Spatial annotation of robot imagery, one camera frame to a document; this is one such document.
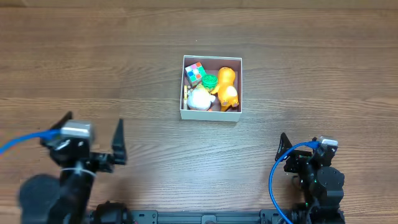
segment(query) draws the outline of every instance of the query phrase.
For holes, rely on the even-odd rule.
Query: box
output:
[[[207,74],[216,75],[221,67],[229,67],[235,71],[234,87],[238,92],[239,106],[229,108],[226,112],[221,112],[220,101],[216,97],[214,103],[211,104],[212,111],[197,111],[183,109],[184,85],[189,85],[189,81],[185,75],[185,68],[200,62],[205,68]],[[209,56],[192,56],[185,55],[182,63],[182,81],[180,96],[180,112],[182,119],[195,119],[204,121],[234,121],[238,122],[242,114],[242,58],[232,57],[209,57]]]

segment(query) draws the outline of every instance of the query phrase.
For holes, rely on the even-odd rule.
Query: orange stuffed animal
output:
[[[229,106],[237,107],[239,105],[238,92],[234,87],[235,72],[231,68],[222,67],[218,71],[218,84],[211,91],[211,94],[218,93],[218,99],[221,103],[221,111],[226,111]]]

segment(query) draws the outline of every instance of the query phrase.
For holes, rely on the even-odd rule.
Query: blue cable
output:
[[[49,139],[52,139],[54,136],[60,134],[60,132],[61,132],[61,130],[59,130],[59,129],[48,130],[48,131],[42,131],[42,132],[28,134],[28,135],[13,139],[13,140],[7,142],[5,145],[3,145],[3,147],[0,147],[0,155],[5,153],[12,146],[15,146],[16,144],[21,143],[23,141],[30,140],[32,138],[42,138],[45,140],[49,140]]]
[[[268,179],[268,191],[269,191],[269,196],[271,197],[272,203],[275,205],[276,210],[278,210],[279,214],[282,216],[282,218],[285,220],[287,224],[293,224],[292,221],[290,221],[286,215],[282,212],[282,210],[279,208],[278,204],[275,201],[274,194],[272,193],[272,177],[274,176],[274,172],[278,164],[284,160],[285,157],[287,157],[294,149],[300,147],[300,146],[308,146],[312,149],[316,149],[319,146],[318,141],[310,141],[310,142],[301,142],[298,143],[297,145],[291,147],[288,151],[286,151],[282,156],[279,157],[278,160],[276,160],[274,166],[271,169],[271,173],[269,174],[269,179]]]

